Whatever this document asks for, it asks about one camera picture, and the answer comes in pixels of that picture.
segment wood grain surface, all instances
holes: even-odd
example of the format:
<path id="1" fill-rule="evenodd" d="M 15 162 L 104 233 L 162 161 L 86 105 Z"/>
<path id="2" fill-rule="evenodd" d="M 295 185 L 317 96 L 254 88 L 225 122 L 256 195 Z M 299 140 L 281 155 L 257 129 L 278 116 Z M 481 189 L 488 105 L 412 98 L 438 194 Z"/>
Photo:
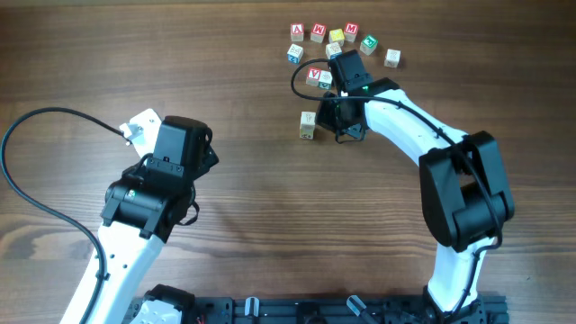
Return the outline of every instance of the wood grain surface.
<path id="1" fill-rule="evenodd" d="M 120 125 L 147 108 L 206 122 L 220 163 L 197 181 L 200 219 L 176 228 L 141 283 L 200 296 L 420 293 L 436 242 L 419 175 L 387 139 L 298 139 L 302 111 L 285 53 L 289 25 L 360 25 L 363 55 L 438 119 L 499 141 L 517 211 L 481 292 L 508 296 L 516 323 L 571 323 L 576 308 L 576 5 L 568 1 L 175 4 L 0 10 L 0 131 L 65 106 Z M 306 40 L 304 60 L 324 57 Z M 344 50 L 357 49 L 359 41 Z M 386 49 L 400 68 L 383 66 Z M 320 90 L 299 88 L 308 94 Z M 7 150 L 30 195 L 100 224 L 133 148 L 73 116 L 27 121 Z M 92 250 L 0 181 L 0 323 L 55 323 Z"/>

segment wooden block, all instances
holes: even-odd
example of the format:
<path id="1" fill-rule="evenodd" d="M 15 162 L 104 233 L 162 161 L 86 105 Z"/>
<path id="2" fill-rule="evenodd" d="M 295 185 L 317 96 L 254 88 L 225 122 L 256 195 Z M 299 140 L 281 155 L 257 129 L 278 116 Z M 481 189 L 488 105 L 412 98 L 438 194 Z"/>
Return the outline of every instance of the wooden block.
<path id="1" fill-rule="evenodd" d="M 340 54 L 342 54 L 342 49 L 338 43 L 330 43 L 326 45 L 326 57 L 328 59 L 333 59 Z"/>
<path id="2" fill-rule="evenodd" d="M 396 49 L 388 49 L 386 51 L 386 59 L 384 60 L 384 66 L 388 68 L 397 68 L 400 62 L 400 51 Z"/>
<path id="3" fill-rule="evenodd" d="M 356 23 L 348 22 L 346 28 L 344 28 L 344 38 L 347 41 L 354 42 L 356 40 L 356 35 L 358 34 L 358 25 Z"/>
<path id="4" fill-rule="evenodd" d="M 312 140 L 314 138 L 314 129 L 316 128 L 316 113 L 302 112 L 300 118 L 300 138 Z"/>
<path id="5" fill-rule="evenodd" d="M 326 26 L 314 23 L 314 27 L 312 27 L 312 32 L 310 33 L 310 40 L 321 44 L 324 41 L 324 35 L 326 35 Z"/>
<path id="6" fill-rule="evenodd" d="M 310 67 L 308 69 L 308 75 L 306 75 L 306 85 L 318 86 L 321 72 L 322 70 L 319 68 Z"/>
<path id="7" fill-rule="evenodd" d="M 330 35 L 328 36 L 328 42 L 336 42 L 340 47 L 344 46 L 344 32 L 342 29 L 336 29 L 334 31 L 330 31 Z"/>
<path id="8" fill-rule="evenodd" d="M 378 46 L 378 40 L 372 36 L 368 35 L 364 40 L 362 40 L 362 44 L 360 44 L 360 50 L 366 54 L 370 55 L 374 50 L 376 50 L 376 46 Z"/>
<path id="9" fill-rule="evenodd" d="M 328 71 L 320 72 L 320 80 L 318 82 L 320 89 L 330 90 L 332 87 L 332 74 Z"/>
<path id="10" fill-rule="evenodd" d="M 290 38 L 292 41 L 304 41 L 304 24 L 301 22 L 290 25 Z"/>
<path id="11" fill-rule="evenodd" d="M 304 54 L 304 49 L 298 45 L 292 44 L 288 49 L 288 60 L 298 64 Z"/>

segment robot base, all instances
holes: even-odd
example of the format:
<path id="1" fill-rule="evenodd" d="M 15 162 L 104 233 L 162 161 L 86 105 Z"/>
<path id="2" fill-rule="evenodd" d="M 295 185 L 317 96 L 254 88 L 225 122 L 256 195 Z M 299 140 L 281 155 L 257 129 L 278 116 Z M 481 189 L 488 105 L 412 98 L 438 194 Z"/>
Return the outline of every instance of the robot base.
<path id="1" fill-rule="evenodd" d="M 363 301 L 365 312 L 372 316 L 356 316 L 342 299 L 247 300 L 231 298 L 195 298 L 193 294 L 158 285 L 144 298 L 134 299 L 122 324 L 142 321 L 143 303 L 162 301 L 179 313 L 177 324 L 417 324 L 443 323 L 424 295 L 391 296 Z M 504 296 L 478 296 L 471 307 L 462 309 L 461 316 L 452 320 L 458 324 L 507 324 L 508 305 Z"/>

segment wooden tabletop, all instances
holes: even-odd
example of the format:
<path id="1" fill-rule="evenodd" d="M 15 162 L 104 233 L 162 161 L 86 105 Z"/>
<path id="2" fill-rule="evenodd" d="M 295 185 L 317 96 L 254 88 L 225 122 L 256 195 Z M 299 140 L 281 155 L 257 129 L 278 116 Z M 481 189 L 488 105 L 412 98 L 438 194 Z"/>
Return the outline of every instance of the wooden tabletop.
<path id="1" fill-rule="evenodd" d="M 421 293 L 436 242 L 417 167 L 387 139 L 299 139 L 290 23 L 371 33 L 362 54 L 439 120 L 499 143 L 517 206 L 479 290 L 505 294 L 516 323 L 574 322 L 576 5 L 552 1 L 176 4 L 0 10 L 0 131 L 46 106 L 117 126 L 147 109 L 206 122 L 220 163 L 196 182 L 200 219 L 176 228 L 138 294 Z M 360 41 L 344 50 L 358 49 Z M 304 60 L 323 45 L 301 43 Z M 400 68 L 383 66 L 401 50 Z M 303 92 L 319 89 L 298 79 Z M 138 156 L 73 116 L 45 114 L 7 150 L 17 183 L 96 232 L 104 193 Z M 92 246 L 0 181 L 0 323 L 55 323 Z"/>

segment alphabet cube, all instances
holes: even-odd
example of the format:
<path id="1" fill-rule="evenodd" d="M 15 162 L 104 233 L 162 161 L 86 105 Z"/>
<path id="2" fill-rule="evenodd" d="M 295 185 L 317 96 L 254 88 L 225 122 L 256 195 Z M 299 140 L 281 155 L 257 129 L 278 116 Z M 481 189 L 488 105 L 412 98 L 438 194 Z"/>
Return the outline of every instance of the alphabet cube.
<path id="1" fill-rule="evenodd" d="M 306 85 L 318 86 L 320 81 L 320 73 L 322 70 L 319 68 L 311 67 L 308 69 L 308 75 L 306 76 Z"/>
<path id="2" fill-rule="evenodd" d="M 314 128 L 316 127 L 316 113 L 302 112 L 300 118 L 300 138 L 312 140 L 314 138 Z"/>
<path id="3" fill-rule="evenodd" d="M 292 63 L 298 64 L 300 63 L 303 54 L 304 49 L 302 47 L 292 44 L 288 49 L 288 60 Z"/>
<path id="4" fill-rule="evenodd" d="M 304 24 L 301 22 L 290 25 L 290 38 L 292 41 L 304 41 Z"/>
<path id="5" fill-rule="evenodd" d="M 376 46 L 378 45 L 378 40 L 372 36 L 368 35 L 364 40 L 362 40 L 362 44 L 360 44 L 360 50 L 366 54 L 370 55 L 374 50 L 376 50 Z"/>
<path id="6" fill-rule="evenodd" d="M 388 68 L 397 68 L 400 62 L 400 51 L 396 49 L 388 49 L 386 52 L 386 59 L 384 66 Z"/>
<path id="7" fill-rule="evenodd" d="M 312 27 L 312 32 L 310 33 L 310 40 L 321 44 L 324 41 L 324 35 L 326 35 L 326 26 L 314 23 L 314 27 Z"/>
<path id="8" fill-rule="evenodd" d="M 336 42 L 340 47 L 344 46 L 344 32 L 341 29 L 330 31 L 328 42 Z"/>
<path id="9" fill-rule="evenodd" d="M 320 72 L 320 80 L 318 82 L 320 89 L 330 90 L 332 87 L 332 74 L 328 71 Z"/>
<path id="10" fill-rule="evenodd" d="M 326 57 L 328 59 L 333 59 L 340 54 L 342 54 L 342 49 L 338 43 L 330 43 L 326 45 Z"/>
<path id="11" fill-rule="evenodd" d="M 355 23 L 348 22 L 346 28 L 344 28 L 344 38 L 347 41 L 354 42 L 356 40 L 356 35 L 358 34 L 358 25 Z"/>

